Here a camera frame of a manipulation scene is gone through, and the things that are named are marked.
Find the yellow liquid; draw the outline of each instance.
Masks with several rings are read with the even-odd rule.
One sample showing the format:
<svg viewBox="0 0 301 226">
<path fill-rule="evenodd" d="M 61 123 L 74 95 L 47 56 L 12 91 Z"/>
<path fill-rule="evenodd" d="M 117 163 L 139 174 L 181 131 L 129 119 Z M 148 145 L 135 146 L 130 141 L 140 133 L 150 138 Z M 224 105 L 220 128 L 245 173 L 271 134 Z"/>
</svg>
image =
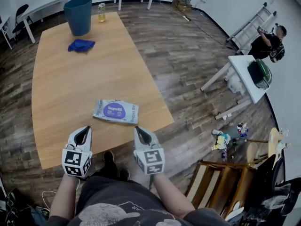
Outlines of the yellow liquid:
<svg viewBox="0 0 301 226">
<path fill-rule="evenodd" d="M 99 15 L 98 15 L 98 21 L 99 21 L 100 23 L 105 22 L 105 14 L 99 14 Z"/>
</svg>

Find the blue trash can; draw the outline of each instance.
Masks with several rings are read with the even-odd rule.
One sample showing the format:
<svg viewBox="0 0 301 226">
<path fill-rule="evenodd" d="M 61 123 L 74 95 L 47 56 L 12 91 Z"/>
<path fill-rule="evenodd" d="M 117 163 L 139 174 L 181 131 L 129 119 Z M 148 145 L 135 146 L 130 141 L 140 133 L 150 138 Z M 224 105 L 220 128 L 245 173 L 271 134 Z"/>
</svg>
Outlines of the blue trash can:
<svg viewBox="0 0 301 226">
<path fill-rule="evenodd" d="M 64 11 L 74 36 L 82 36 L 90 31 L 92 0 L 71 0 L 65 3 Z"/>
</svg>

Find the gray t-shirt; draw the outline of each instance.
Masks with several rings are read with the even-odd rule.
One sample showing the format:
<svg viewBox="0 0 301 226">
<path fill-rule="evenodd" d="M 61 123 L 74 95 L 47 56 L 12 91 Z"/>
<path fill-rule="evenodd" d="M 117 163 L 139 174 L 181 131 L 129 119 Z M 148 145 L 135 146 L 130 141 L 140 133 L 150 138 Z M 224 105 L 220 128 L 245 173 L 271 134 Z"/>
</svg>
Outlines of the gray t-shirt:
<svg viewBox="0 0 301 226">
<path fill-rule="evenodd" d="M 198 209 L 180 219 L 145 187 L 99 176 L 84 185 L 77 214 L 68 221 L 52 216 L 44 226 L 229 226 L 212 209 Z"/>
</svg>

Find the black folding chair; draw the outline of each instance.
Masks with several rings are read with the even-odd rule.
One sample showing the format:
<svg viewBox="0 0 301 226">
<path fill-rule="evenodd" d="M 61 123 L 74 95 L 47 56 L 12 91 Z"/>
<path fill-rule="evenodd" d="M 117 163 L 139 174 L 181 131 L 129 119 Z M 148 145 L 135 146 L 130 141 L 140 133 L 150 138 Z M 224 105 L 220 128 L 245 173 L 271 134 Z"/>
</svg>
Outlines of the black folding chair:
<svg viewBox="0 0 301 226">
<path fill-rule="evenodd" d="M 19 7 L 17 12 L 16 12 L 16 27 L 13 30 L 13 33 L 15 33 L 16 43 L 17 43 L 17 32 L 21 31 L 22 29 L 25 28 L 25 24 L 24 24 L 23 20 L 18 23 L 17 22 L 17 17 L 19 15 L 21 15 L 23 12 L 25 12 L 27 8 L 28 8 L 28 4 L 25 4 L 21 7 Z M 29 21 L 31 21 L 31 23 L 32 23 L 32 19 L 29 16 L 27 16 L 27 22 L 29 22 Z"/>
</svg>

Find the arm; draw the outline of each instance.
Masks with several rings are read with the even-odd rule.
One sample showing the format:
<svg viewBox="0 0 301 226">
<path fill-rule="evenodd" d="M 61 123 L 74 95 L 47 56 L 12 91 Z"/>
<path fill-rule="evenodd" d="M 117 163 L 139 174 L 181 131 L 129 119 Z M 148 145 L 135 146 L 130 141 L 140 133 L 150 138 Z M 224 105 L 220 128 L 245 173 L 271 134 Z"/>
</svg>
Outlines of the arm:
<svg viewBox="0 0 301 226">
<path fill-rule="evenodd" d="M 184 218 L 195 208 L 191 202 L 173 185 L 164 173 L 154 175 L 154 185 L 167 210 L 179 218 Z"/>
<path fill-rule="evenodd" d="M 51 204 L 50 217 L 60 216 L 67 220 L 74 218 L 75 193 L 78 179 L 65 174 Z"/>
<path fill-rule="evenodd" d="M 272 47 L 271 42 L 269 41 L 269 39 L 264 35 L 264 33 L 261 33 L 261 38 L 263 40 L 263 42 L 268 46 L 268 47 Z"/>
</svg>

